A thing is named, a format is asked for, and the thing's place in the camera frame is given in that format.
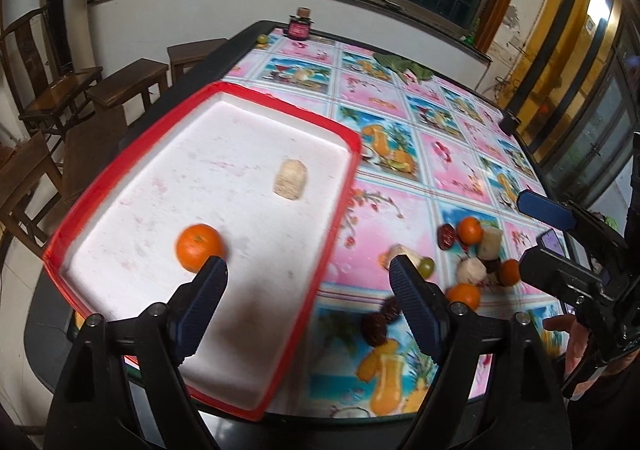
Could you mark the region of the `person's right hand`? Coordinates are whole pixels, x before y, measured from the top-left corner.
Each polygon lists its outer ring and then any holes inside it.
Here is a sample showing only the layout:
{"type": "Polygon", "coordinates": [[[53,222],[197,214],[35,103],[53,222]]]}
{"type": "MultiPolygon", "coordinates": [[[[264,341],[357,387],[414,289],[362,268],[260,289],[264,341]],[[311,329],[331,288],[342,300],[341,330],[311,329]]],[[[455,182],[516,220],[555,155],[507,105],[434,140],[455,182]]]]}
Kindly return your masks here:
{"type": "MultiPolygon", "coordinates": [[[[582,326],[573,314],[560,314],[555,317],[544,319],[544,321],[542,321],[542,326],[547,331],[565,332],[570,335],[565,352],[564,366],[564,375],[570,375],[585,355],[589,340],[589,329],[582,326]]],[[[602,372],[602,376],[622,372],[631,365],[632,361],[634,361],[638,355],[639,350],[636,350],[623,358],[613,361],[602,372]]]]}

